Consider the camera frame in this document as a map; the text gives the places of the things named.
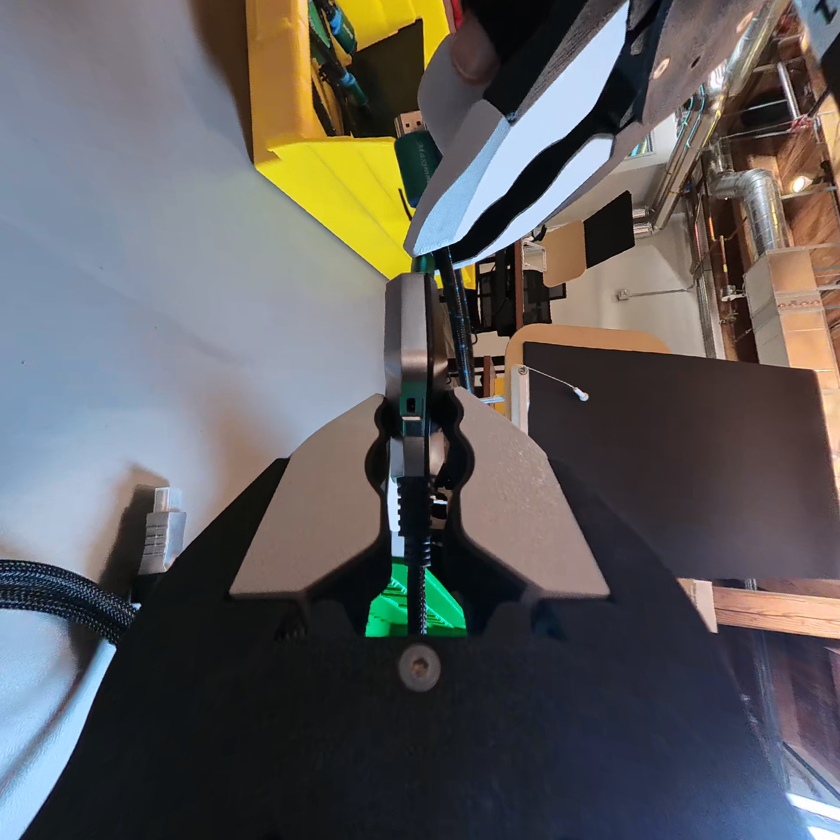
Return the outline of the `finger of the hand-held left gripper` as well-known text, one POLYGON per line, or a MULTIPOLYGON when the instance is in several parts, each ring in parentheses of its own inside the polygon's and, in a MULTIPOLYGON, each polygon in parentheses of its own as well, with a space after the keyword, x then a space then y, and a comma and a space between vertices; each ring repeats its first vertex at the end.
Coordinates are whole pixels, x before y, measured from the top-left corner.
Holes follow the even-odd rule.
POLYGON ((445 38, 418 104, 440 162, 405 248, 479 258, 526 233, 608 162, 617 129, 593 119, 627 41, 626 9, 552 9, 487 84, 462 78, 445 38))
POLYGON ((469 265, 513 244, 559 210, 609 162, 614 138, 597 134, 575 152, 567 139, 539 153, 514 183, 450 248, 457 265, 469 265))

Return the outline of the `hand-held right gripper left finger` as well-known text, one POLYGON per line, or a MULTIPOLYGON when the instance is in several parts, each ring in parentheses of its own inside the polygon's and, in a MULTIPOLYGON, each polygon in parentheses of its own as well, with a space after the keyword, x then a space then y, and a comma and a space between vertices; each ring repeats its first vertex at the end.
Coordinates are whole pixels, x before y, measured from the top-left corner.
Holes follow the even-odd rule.
POLYGON ((229 593, 313 592, 387 535, 383 394, 373 394, 292 453, 229 593))

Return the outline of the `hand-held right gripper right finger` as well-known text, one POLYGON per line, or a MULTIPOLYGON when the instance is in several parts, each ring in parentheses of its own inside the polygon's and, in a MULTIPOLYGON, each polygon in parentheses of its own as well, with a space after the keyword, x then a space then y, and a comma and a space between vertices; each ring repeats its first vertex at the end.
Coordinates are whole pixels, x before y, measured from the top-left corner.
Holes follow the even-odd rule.
POLYGON ((469 542, 524 584, 525 597, 610 590, 549 459, 530 436, 462 387, 457 429, 473 457, 459 492, 469 542))

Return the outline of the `green plastic bin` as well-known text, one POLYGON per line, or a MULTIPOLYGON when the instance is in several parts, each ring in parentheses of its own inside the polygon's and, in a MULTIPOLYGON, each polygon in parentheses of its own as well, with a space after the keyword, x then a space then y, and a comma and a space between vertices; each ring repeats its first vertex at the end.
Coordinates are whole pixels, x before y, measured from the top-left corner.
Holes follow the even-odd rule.
MULTIPOLYGON (((393 559, 392 577, 384 591, 371 603, 365 629, 367 637, 405 637, 407 567, 393 559)), ((464 637, 467 635, 463 609, 430 570, 426 571, 426 635, 464 637)))

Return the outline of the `braided hdmi cable green plugs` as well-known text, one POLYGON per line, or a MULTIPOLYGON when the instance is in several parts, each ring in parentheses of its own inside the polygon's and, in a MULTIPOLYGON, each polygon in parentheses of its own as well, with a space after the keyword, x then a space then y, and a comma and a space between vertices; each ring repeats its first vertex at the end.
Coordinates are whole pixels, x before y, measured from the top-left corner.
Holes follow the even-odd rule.
POLYGON ((347 56, 353 56, 358 42, 354 28, 336 1, 308 1, 311 29, 327 47, 339 46, 347 56))
MULTIPOLYGON (((394 152, 402 177, 398 192, 407 217, 412 219, 442 155, 419 111, 400 115, 395 120, 395 130, 394 152)), ((473 334, 461 270, 454 267, 447 248, 413 257, 413 269, 426 273, 435 269, 440 275, 458 383, 472 393, 475 390, 473 334)))
POLYGON ((319 73, 340 102, 369 116, 370 103, 353 73, 331 56, 318 59, 319 73))

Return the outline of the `silver hdmi switch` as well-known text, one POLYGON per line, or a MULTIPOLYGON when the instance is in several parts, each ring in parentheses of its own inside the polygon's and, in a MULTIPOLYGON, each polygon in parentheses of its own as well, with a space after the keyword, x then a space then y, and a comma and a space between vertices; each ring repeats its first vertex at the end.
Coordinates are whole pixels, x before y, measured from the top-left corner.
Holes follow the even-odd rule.
POLYGON ((436 281, 409 272, 385 286, 385 398, 398 443, 392 476, 431 479, 445 446, 434 441, 448 389, 448 355, 436 281))

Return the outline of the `yellow plastic bin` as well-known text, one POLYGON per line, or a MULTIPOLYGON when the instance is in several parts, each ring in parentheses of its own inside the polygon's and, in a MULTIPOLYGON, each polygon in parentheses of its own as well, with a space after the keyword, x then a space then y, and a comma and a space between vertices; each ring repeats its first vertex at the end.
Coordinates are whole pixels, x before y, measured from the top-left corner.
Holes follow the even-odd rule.
MULTIPOLYGON (((455 31, 462 2, 339 1, 358 50, 423 21, 424 66, 455 31)), ((353 56, 325 46, 308 2, 247 1, 248 81, 256 169, 386 277, 411 268, 410 219, 393 138, 357 138, 357 111, 333 94, 318 59, 350 70, 353 56)))

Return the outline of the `person's left hand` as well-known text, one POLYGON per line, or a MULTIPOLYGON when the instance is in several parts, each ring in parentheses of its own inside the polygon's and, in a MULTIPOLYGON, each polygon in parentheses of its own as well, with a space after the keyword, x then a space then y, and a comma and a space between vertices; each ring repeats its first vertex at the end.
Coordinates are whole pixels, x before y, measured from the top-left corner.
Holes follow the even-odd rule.
POLYGON ((466 9, 461 24, 449 42, 451 63, 466 84, 487 85, 497 74, 500 58, 486 30, 471 10, 466 9))

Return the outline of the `white board stand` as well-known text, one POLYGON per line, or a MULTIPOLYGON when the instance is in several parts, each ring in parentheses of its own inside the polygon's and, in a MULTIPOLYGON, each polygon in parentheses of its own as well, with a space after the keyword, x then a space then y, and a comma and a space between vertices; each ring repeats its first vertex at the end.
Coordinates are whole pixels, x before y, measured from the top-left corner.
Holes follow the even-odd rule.
POLYGON ((511 422, 525 434, 529 432, 530 374, 539 375, 561 385, 563 388, 571 391, 583 403, 588 402, 590 399, 587 392, 557 376, 539 371, 525 364, 515 366, 511 373, 509 395, 483 396, 480 398, 480 401, 487 405, 504 404, 509 409, 511 422))

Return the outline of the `wooden desk with black legs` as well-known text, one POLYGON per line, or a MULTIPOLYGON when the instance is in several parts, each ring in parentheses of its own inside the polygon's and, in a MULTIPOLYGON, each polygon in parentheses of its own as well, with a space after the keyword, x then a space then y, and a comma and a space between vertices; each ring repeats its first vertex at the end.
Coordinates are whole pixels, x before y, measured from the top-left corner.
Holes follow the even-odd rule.
POLYGON ((531 240, 477 262, 476 290, 468 295, 473 333, 510 338, 524 326, 551 323, 551 303, 566 299, 566 284, 548 287, 547 265, 544 248, 531 240))

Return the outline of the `black bin divider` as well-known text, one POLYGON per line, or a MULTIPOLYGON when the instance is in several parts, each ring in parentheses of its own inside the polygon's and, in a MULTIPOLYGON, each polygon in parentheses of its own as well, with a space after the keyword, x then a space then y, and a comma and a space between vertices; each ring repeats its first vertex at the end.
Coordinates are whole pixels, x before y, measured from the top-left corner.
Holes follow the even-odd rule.
POLYGON ((357 111, 357 138, 395 138, 396 119, 418 110, 417 91, 424 74, 422 20, 357 51, 350 71, 367 97, 368 110, 357 111))

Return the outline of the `silver ventilation duct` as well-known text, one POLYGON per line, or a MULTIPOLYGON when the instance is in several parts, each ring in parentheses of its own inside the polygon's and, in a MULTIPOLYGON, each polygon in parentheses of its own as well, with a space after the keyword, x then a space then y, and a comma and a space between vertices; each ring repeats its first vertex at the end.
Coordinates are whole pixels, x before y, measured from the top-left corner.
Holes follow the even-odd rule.
MULTIPOLYGON (((702 151, 712 140, 723 106, 745 87, 785 7, 786 2, 769 2, 747 24, 742 24, 742 36, 730 58, 714 69, 683 105, 675 146, 653 203, 633 210, 636 236, 650 236, 667 225, 702 151)), ((780 188, 771 172, 762 168, 735 172, 725 163, 719 163, 711 172, 709 190, 717 198, 743 201, 753 247, 759 256, 769 250, 790 247, 780 188)))

